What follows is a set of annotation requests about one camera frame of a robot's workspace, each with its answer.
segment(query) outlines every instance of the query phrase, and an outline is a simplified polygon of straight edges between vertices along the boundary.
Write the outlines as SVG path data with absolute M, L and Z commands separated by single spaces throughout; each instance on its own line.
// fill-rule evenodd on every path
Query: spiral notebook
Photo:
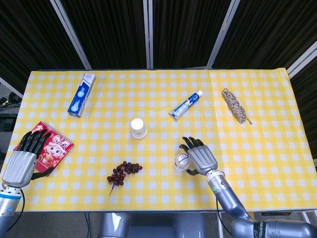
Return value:
M 55 169 L 67 153 L 74 147 L 74 144 L 69 139 L 42 121 L 32 129 L 32 133 L 44 129 L 48 130 L 47 133 L 50 132 L 52 134 L 45 142 L 43 151 L 39 155 L 35 165 L 36 170 L 39 172 L 44 172 L 52 166 Z

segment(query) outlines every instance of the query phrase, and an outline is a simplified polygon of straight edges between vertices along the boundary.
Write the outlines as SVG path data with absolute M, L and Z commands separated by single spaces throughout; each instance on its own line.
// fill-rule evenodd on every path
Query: grape bunch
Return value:
M 127 174 L 128 175 L 135 174 L 135 173 L 138 173 L 142 169 L 143 167 L 140 166 L 138 163 L 132 164 L 130 162 L 127 163 L 126 161 L 123 161 L 121 165 L 117 166 L 116 169 L 113 169 L 113 174 L 107 177 L 108 182 L 112 184 L 110 194 L 114 186 L 124 185 L 123 181 L 124 181 L 124 178 L 127 176 Z

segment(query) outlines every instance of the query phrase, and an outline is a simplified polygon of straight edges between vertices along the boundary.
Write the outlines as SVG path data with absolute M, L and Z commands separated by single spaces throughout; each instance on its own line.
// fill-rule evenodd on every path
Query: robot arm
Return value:
M 218 171 L 217 161 L 209 148 L 200 140 L 183 137 L 186 145 L 183 148 L 189 154 L 194 165 L 190 175 L 206 175 L 207 183 L 212 189 L 224 211 L 235 220 L 231 223 L 234 238 L 315 238 L 317 228 L 300 221 L 268 220 L 258 222 L 249 216 L 246 209 L 225 179 L 225 174 Z
M 44 173 L 33 173 L 38 156 L 43 150 L 46 140 L 51 133 L 47 130 L 41 132 L 28 132 L 8 161 L 2 176 L 2 189 L 0 190 L 0 237 L 5 237 L 9 226 L 12 224 L 15 210 L 22 196 L 21 188 L 30 180 L 50 174 L 53 167 Z

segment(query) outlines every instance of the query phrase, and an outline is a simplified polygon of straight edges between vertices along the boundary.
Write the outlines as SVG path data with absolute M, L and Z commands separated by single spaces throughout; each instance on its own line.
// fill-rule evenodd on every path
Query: coiled rope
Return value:
M 232 111 L 232 114 L 238 119 L 240 123 L 244 123 L 245 120 L 248 120 L 250 124 L 252 122 L 246 115 L 246 111 L 244 108 L 239 104 L 237 101 L 237 98 L 231 93 L 227 88 L 223 89 L 222 96 L 224 97 L 224 100 L 226 101 L 228 107 Z

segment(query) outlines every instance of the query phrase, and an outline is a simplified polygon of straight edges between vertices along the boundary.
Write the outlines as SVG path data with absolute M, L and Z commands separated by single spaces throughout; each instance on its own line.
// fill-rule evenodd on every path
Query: paper cup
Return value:
M 140 118 L 131 121 L 131 134 L 134 138 L 141 139 L 147 134 L 147 128 Z
M 188 169 L 190 157 L 188 154 L 181 153 L 174 157 L 173 165 L 177 170 L 183 171 Z

